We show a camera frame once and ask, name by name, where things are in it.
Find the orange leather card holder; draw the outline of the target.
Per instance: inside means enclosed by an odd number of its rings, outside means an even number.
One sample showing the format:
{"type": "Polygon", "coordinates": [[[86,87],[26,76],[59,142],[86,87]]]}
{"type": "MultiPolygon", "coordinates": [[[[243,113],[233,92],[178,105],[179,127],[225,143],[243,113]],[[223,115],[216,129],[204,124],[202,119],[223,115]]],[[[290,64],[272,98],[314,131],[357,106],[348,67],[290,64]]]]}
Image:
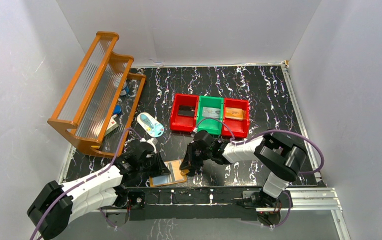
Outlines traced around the orange leather card holder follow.
{"type": "Polygon", "coordinates": [[[161,187],[173,184],[181,184],[187,181],[186,173],[182,173],[179,169],[182,164],[182,159],[166,161],[165,166],[170,171],[169,174],[163,174],[149,178],[150,187],[161,187]]]}

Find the white credit card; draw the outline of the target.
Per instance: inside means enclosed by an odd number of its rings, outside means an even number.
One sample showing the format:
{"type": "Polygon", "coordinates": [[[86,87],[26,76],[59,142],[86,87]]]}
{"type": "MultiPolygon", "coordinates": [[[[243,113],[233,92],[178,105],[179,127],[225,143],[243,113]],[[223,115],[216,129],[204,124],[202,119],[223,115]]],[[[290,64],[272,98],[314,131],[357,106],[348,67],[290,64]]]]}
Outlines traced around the white credit card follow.
{"type": "Polygon", "coordinates": [[[204,118],[216,118],[220,117],[220,109],[215,107],[202,107],[202,117],[204,118]]]}

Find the gold credit card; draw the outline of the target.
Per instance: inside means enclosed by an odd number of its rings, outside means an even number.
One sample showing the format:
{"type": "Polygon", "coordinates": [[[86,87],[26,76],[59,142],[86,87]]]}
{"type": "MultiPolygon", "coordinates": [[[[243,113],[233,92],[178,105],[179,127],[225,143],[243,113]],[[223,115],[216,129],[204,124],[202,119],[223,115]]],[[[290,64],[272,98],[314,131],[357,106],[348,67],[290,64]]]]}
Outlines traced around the gold credit card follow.
{"type": "Polygon", "coordinates": [[[243,120],[245,116],[245,111],[241,108],[226,107],[225,108],[225,118],[233,120],[243,120]]]}

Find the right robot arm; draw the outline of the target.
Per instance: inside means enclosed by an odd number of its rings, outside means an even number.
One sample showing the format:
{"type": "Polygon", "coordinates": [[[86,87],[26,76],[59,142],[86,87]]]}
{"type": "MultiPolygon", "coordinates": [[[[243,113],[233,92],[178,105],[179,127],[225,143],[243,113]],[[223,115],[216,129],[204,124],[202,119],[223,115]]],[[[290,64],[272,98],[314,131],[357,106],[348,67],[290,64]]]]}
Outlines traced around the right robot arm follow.
{"type": "Polygon", "coordinates": [[[269,131],[250,140],[232,141],[215,139],[201,130],[187,145],[180,170],[196,171],[206,160],[219,165],[259,161],[270,171],[260,200],[263,205],[273,207],[282,192],[296,180],[306,158],[307,151],[284,132],[269,131]]]}

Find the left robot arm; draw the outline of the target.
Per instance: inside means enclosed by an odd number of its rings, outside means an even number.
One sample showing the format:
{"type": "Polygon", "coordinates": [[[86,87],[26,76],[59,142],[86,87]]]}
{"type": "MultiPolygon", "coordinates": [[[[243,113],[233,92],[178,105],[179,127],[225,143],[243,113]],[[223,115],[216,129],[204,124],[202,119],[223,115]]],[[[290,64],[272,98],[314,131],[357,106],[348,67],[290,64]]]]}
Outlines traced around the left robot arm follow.
{"type": "Polygon", "coordinates": [[[126,152],[94,173],[61,184],[54,180],[47,183],[27,210],[35,225],[31,238],[51,240],[75,219],[100,208],[141,207],[137,198],[143,195],[131,192],[124,184],[138,175],[170,173],[156,144],[155,138],[134,140],[126,152]]]}

